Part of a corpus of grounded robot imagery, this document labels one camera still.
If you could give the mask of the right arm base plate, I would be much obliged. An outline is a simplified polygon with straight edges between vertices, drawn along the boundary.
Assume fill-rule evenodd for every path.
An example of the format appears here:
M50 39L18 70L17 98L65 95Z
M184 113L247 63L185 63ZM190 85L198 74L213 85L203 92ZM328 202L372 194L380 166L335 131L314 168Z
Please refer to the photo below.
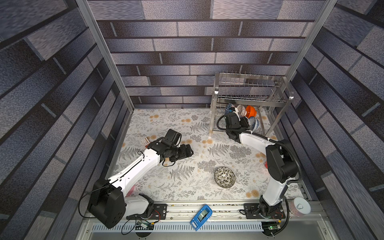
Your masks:
M244 208L239 212L246 216L246 219L282 220L286 218L281 204L271 207L262 203L262 206L259 207L258 203L248 203L244 204Z

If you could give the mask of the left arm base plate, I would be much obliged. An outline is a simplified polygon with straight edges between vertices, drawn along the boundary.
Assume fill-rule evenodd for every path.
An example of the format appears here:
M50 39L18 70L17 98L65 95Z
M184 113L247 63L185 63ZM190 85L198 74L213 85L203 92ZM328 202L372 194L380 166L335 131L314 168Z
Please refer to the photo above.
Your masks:
M142 214L127 215L124 220L137 218L138 220L165 220L167 215L167 204L149 204Z

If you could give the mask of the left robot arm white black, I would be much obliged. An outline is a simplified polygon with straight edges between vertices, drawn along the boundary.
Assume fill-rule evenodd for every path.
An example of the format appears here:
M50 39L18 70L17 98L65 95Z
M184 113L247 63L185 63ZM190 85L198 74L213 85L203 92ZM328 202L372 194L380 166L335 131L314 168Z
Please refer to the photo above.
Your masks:
M90 192L87 211L107 228L112 228L121 219L147 219L154 214L154 201L145 194L129 197L128 193L148 171L163 165L166 160L175 164L191 157L194 152L189 144L181 143L182 135L172 129L165 137L146 144L139 157L128 167L110 177L100 178Z

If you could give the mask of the orange bowl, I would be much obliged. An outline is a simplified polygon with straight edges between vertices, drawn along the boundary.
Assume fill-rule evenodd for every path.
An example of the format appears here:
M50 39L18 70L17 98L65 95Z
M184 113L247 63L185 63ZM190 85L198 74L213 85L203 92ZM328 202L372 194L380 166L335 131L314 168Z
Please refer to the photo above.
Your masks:
M246 107L246 117L249 119L251 117L257 116L257 110L255 107L248 105Z

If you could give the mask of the blue dotted pattern bowl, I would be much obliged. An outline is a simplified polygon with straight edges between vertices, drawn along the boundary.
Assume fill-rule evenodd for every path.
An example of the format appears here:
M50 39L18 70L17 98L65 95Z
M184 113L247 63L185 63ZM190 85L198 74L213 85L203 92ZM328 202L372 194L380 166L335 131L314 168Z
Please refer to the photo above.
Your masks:
M225 114L235 112L235 107L233 104L227 104Z

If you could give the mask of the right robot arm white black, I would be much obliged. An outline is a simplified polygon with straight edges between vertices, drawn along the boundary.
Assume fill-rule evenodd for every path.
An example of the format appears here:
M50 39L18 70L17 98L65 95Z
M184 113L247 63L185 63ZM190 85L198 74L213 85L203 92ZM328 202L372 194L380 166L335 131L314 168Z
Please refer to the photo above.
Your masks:
M234 112L222 115L218 122L224 119L224 131L228 137L240 144L253 147L266 155L270 180L266 191L260 196L256 213L262 218L270 219L280 211L282 202L286 201L285 193L290 184L302 180L302 169L290 141L273 140L248 129L245 118L239 118Z

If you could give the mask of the black white floral bowl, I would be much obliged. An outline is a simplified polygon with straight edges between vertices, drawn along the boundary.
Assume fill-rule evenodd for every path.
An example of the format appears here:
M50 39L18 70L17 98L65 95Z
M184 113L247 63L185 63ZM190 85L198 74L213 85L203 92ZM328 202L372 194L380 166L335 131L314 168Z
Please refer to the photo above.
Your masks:
M228 189L235 184L236 176L231 169L219 167L214 173L214 180L219 187Z

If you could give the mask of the white lattice pattern bowl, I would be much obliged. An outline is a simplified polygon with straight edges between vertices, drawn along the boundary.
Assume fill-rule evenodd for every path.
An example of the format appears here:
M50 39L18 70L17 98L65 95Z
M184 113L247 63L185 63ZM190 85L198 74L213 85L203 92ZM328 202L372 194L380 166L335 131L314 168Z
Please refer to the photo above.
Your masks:
M247 115L246 108L243 105L238 105L236 107L236 112L237 112L239 118L245 117Z

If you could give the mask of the blue floral rim bowl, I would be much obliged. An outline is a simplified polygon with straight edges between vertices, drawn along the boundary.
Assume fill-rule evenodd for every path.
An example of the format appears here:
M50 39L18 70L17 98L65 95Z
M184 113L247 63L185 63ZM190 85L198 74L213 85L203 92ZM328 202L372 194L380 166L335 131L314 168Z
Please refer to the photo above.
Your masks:
M256 132L260 127L260 122L257 117L249 118L249 130L252 132Z

